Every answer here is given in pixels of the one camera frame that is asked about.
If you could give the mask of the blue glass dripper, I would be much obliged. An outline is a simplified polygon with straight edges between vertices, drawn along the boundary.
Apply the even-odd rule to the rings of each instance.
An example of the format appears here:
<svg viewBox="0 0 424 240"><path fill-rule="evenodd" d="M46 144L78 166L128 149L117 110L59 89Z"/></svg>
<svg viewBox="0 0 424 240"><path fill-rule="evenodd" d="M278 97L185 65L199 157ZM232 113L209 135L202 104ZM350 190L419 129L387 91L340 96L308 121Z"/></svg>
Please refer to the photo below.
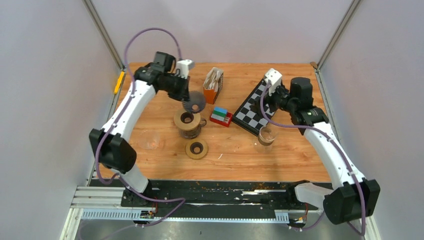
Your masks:
<svg viewBox="0 0 424 240"><path fill-rule="evenodd" d="M182 106L186 112L197 114L202 112L206 107L206 98L199 91L190 91L188 93L189 100L183 100Z"/></svg>

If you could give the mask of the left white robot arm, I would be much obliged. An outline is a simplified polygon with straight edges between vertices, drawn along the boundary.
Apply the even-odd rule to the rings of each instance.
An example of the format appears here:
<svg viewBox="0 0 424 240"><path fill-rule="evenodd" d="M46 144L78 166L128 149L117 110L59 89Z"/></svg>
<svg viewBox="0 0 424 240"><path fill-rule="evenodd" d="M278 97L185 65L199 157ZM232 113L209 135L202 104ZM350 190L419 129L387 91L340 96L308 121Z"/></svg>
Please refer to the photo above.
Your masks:
<svg viewBox="0 0 424 240"><path fill-rule="evenodd" d="M130 74L129 90L113 116L101 129L92 129L89 140L97 167L112 170L133 190L134 200L140 206L149 206L153 193L147 189L149 180L136 165L137 152L129 140L134 127L148 103L158 91L167 92L171 99L190 100L189 72L194 61L156 52L154 60Z"/></svg>

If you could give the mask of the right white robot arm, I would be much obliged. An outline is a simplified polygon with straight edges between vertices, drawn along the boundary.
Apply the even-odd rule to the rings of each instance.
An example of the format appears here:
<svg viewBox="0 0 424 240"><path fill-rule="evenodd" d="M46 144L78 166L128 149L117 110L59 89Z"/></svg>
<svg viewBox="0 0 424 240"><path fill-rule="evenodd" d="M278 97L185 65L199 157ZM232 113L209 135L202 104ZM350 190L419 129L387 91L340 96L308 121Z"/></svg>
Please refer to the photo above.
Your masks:
<svg viewBox="0 0 424 240"><path fill-rule="evenodd" d="M263 77L262 93L256 98L253 110L275 126L270 112L282 110L289 113L292 129L298 129L317 152L331 180L327 189L309 181L294 183L285 195L286 204L298 209L304 203L323 209L331 223L339 225L354 220L365 222L373 215L380 185L375 179L368 180L349 159L338 142L326 113L314 105L313 85L310 79L295 77L286 88L282 81Z"/></svg>

